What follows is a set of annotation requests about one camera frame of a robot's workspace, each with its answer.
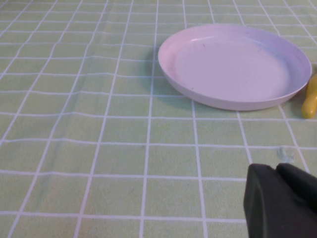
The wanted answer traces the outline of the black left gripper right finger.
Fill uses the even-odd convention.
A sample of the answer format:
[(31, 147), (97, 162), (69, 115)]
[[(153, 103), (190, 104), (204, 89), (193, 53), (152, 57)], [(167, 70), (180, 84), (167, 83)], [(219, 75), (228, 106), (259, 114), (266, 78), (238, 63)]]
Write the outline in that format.
[(317, 178), (289, 164), (277, 165), (277, 173), (312, 212), (317, 213)]

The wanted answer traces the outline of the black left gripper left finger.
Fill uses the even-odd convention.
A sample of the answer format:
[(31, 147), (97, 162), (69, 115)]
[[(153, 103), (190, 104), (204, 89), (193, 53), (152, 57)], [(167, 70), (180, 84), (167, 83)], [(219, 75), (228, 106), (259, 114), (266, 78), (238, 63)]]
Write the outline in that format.
[(265, 164), (248, 167), (243, 205), (249, 237), (315, 238), (317, 214), (301, 203), (275, 169)]

